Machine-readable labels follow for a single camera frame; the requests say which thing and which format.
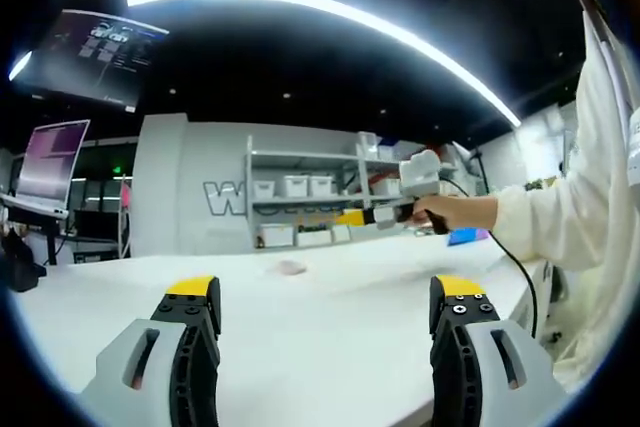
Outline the person's right hand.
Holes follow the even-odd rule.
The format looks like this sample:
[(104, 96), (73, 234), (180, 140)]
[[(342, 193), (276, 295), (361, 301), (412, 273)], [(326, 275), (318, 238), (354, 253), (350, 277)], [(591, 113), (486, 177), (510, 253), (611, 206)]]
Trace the person's right hand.
[(424, 224), (428, 220), (427, 211), (442, 217), (449, 230), (480, 228), (491, 231), (497, 220), (498, 200), (493, 196), (425, 196), (414, 203), (414, 213), (409, 222)]

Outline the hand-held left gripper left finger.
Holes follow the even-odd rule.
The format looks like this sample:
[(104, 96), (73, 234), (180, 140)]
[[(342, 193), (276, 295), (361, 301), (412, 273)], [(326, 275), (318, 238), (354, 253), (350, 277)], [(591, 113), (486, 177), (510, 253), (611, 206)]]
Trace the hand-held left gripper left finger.
[(98, 354), (80, 398), (102, 426), (217, 426), (220, 334), (219, 279), (182, 280)]

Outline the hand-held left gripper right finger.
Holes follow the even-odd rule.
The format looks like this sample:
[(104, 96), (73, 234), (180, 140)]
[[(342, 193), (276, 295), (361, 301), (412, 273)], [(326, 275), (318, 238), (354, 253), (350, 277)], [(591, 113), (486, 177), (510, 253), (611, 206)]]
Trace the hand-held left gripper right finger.
[(436, 275), (429, 301), (433, 426), (540, 426), (560, 406), (548, 353), (478, 284)]

